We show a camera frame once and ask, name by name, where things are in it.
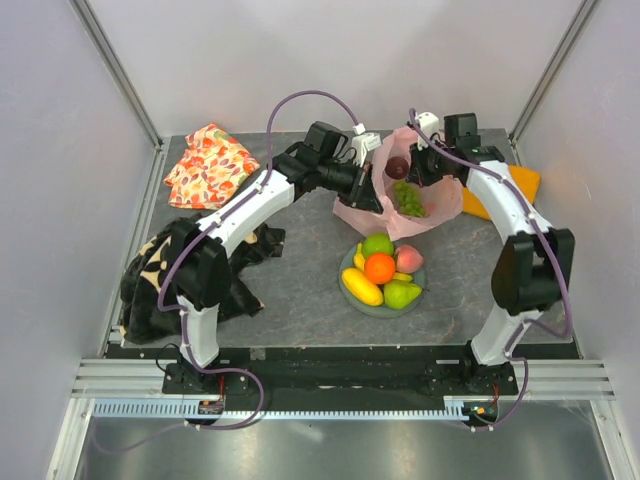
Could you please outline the dark red fake plum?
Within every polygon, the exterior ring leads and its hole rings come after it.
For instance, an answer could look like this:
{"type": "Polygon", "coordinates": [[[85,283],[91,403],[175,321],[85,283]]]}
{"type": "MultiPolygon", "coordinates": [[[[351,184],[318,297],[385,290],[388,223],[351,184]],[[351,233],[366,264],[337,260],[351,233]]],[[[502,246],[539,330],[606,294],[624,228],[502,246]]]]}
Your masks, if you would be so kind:
{"type": "Polygon", "coordinates": [[[394,180],[403,180],[407,177],[410,170],[409,162],[401,156],[390,157],[385,165],[385,174],[394,180]]]}

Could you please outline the green fake grapes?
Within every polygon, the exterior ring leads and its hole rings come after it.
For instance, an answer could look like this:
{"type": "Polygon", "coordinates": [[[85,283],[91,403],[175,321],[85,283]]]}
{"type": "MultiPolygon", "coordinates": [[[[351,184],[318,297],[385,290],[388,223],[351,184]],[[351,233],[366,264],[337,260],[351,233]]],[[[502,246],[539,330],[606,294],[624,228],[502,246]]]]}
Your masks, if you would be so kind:
{"type": "Polygon", "coordinates": [[[396,210],[409,217],[425,218],[426,211],[419,189],[406,181],[396,181],[393,186],[396,210]]]}

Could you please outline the pink plastic bag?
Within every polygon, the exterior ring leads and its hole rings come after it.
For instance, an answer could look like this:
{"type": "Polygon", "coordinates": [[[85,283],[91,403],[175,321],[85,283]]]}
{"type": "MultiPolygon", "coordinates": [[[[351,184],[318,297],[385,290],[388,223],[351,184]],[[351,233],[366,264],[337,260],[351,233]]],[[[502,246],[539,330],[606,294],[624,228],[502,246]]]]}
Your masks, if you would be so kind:
{"type": "Polygon", "coordinates": [[[398,199],[396,181],[385,173],[385,167],[392,157],[408,161],[410,146],[417,140],[417,133],[404,126],[384,138],[373,153],[372,183],[383,207],[381,214],[352,208],[340,200],[334,202],[333,213],[365,237],[385,231],[393,241],[425,233],[459,215],[462,185],[450,176],[430,186],[412,185],[418,196],[416,202],[398,199]]]}

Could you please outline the green fake lime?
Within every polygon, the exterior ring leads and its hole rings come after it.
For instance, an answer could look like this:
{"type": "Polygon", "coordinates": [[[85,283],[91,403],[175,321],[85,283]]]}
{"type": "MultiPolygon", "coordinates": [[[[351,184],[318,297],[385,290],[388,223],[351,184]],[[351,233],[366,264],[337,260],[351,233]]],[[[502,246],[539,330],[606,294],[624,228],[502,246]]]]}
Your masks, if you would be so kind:
{"type": "Polygon", "coordinates": [[[365,259],[376,253],[393,255],[394,251],[394,244],[386,232],[371,234],[362,242],[361,253],[365,259]]]}

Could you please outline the yellow fake banana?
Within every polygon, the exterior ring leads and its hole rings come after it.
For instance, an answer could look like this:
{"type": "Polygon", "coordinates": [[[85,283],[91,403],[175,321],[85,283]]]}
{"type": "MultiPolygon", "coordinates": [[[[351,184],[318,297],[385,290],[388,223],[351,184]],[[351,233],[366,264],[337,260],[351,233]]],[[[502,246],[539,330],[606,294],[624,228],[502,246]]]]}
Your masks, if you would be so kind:
{"type": "MultiPolygon", "coordinates": [[[[361,253],[361,247],[362,247],[362,243],[359,243],[356,247],[356,253],[353,257],[353,265],[355,268],[359,269],[364,273],[364,264],[366,259],[361,253]]],[[[402,280],[406,282],[412,282],[413,277],[410,274],[400,273],[396,271],[394,278],[392,280],[402,280]]]]}

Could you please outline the fake orange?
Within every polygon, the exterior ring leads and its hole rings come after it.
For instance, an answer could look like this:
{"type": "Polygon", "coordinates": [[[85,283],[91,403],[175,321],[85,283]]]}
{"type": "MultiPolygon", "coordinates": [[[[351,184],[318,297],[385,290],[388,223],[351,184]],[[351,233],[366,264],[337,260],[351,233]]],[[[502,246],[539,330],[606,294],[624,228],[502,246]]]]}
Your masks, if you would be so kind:
{"type": "Polygon", "coordinates": [[[390,282],[396,273],[394,258],[386,253],[377,252],[370,255],[364,264],[364,275],[376,285],[390,282]]]}

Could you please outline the fake peach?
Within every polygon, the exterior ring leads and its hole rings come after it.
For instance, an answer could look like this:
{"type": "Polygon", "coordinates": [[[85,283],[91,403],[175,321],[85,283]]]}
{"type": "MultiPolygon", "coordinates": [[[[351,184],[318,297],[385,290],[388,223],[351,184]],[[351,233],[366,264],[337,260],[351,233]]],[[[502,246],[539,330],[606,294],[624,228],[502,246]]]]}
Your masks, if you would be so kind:
{"type": "Polygon", "coordinates": [[[423,266],[424,258],[414,247],[399,245],[395,250],[395,262],[397,272],[412,274],[423,266]]]}

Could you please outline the yellow fake mango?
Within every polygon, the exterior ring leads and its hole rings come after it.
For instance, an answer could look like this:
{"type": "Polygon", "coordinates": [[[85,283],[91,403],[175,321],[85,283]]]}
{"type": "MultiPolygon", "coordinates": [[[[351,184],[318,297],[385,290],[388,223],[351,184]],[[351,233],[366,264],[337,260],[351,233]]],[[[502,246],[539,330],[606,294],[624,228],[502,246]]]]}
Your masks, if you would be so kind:
{"type": "Polygon", "coordinates": [[[362,304],[373,307],[383,304],[384,298],[380,288],[359,269],[346,268],[341,273],[341,281],[346,290],[362,304]]]}

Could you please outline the green fake pear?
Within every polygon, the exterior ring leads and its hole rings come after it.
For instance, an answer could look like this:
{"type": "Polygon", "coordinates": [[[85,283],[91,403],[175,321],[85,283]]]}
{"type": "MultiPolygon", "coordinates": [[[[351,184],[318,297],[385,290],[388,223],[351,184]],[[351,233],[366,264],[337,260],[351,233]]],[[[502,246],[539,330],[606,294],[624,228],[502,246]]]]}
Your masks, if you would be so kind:
{"type": "Polygon", "coordinates": [[[423,289],[414,283],[392,280],[384,285],[384,303],[388,308],[402,310],[419,298],[423,289]]]}

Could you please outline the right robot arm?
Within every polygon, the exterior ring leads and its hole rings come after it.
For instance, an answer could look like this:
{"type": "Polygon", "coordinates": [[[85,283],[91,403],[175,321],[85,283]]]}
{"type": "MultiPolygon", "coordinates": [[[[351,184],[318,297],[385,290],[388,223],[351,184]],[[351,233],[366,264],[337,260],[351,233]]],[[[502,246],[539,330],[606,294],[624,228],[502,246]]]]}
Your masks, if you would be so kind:
{"type": "Polygon", "coordinates": [[[532,325],[566,339],[573,332],[568,287],[575,237],[552,226],[516,185],[504,156],[484,145],[473,113],[439,120],[409,111],[418,140],[410,147],[409,181],[428,186],[451,176],[472,193],[495,226],[503,247],[491,276],[494,305],[470,342],[473,358],[458,368],[467,392],[483,392],[494,381],[492,366],[509,361],[532,325]]]}

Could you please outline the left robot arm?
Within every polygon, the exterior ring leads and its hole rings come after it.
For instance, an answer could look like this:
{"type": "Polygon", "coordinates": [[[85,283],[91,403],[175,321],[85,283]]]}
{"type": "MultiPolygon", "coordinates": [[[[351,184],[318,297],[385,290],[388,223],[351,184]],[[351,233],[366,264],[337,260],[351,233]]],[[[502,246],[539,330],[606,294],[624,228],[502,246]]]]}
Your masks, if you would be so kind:
{"type": "Polygon", "coordinates": [[[347,137],[324,122],[311,125],[303,140],[276,155],[258,178],[219,211],[201,220],[180,221],[171,232],[169,271],[161,287],[176,295],[185,382],[208,393],[219,382],[212,362],[219,355],[218,313],[234,277],[229,259],[254,230],[302,195],[322,188],[349,207],[379,213],[369,156],[382,144],[363,125],[347,137]]]}

